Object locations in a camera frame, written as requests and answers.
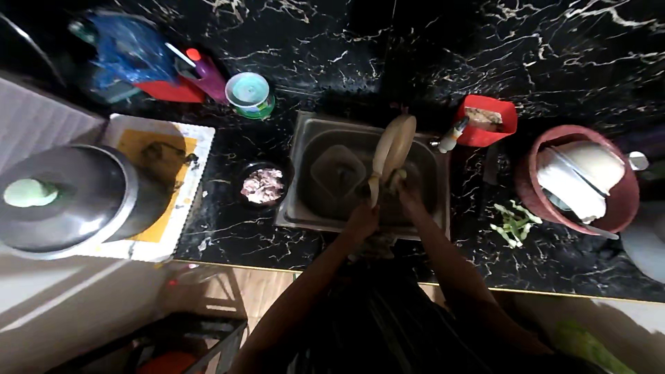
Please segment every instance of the black bowl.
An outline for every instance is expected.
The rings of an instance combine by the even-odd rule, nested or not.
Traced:
[[[280,178],[279,181],[284,185],[284,187],[282,188],[282,196],[280,196],[277,200],[268,201],[263,204],[256,204],[254,202],[249,201],[245,195],[240,193],[243,189],[243,184],[245,182],[245,179],[247,179],[247,177],[249,177],[251,173],[255,172],[258,169],[277,169],[282,172],[282,178]],[[235,181],[235,186],[233,187],[233,189],[235,190],[237,199],[246,208],[255,211],[272,210],[277,208],[282,202],[282,200],[284,200],[284,198],[286,197],[290,181],[291,179],[289,173],[287,172],[287,168],[277,166],[276,164],[268,161],[256,161],[256,162],[250,162],[242,169],[242,171],[238,174],[238,179]]]

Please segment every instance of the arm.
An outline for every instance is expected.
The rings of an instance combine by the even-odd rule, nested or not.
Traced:
[[[483,328],[523,353],[552,353],[497,304],[480,273],[457,251],[427,213],[420,196],[402,185],[398,189],[404,211],[418,230],[434,275],[453,312],[461,318],[480,322]]]
[[[361,204],[337,239],[275,300],[240,349],[229,374],[278,371],[291,357],[280,345],[312,310],[330,285],[337,269],[378,227],[378,206]]]

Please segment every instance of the red bottle cap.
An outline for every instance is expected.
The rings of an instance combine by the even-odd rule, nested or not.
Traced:
[[[189,48],[185,51],[187,57],[191,58],[193,61],[198,61],[201,59],[201,53],[196,50],[196,48]]]

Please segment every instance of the stainless steel sink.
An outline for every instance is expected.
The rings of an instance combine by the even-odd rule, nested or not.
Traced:
[[[311,112],[299,112],[292,140],[291,162],[294,176],[286,198],[277,210],[275,224],[341,232],[351,211],[366,196],[366,179],[372,172],[372,159],[382,128],[349,122]],[[418,186],[423,203],[432,217],[449,235],[448,155],[433,152],[428,146],[432,136],[416,134],[406,158],[407,183]],[[365,166],[363,181],[344,196],[333,196],[311,174],[312,165],[330,147],[347,147]],[[380,193],[380,231],[396,238],[419,240],[416,229],[404,217],[397,196]]]

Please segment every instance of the purple bottle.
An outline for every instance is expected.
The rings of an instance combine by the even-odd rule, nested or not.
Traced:
[[[196,65],[196,73],[201,77],[201,79],[188,79],[215,101],[222,104],[229,104],[224,91],[226,88],[226,80],[219,73],[219,70],[217,70],[217,67],[212,62],[212,59],[209,56],[202,55],[195,48],[189,48],[186,51],[186,54],[187,57],[194,62],[194,65]]]

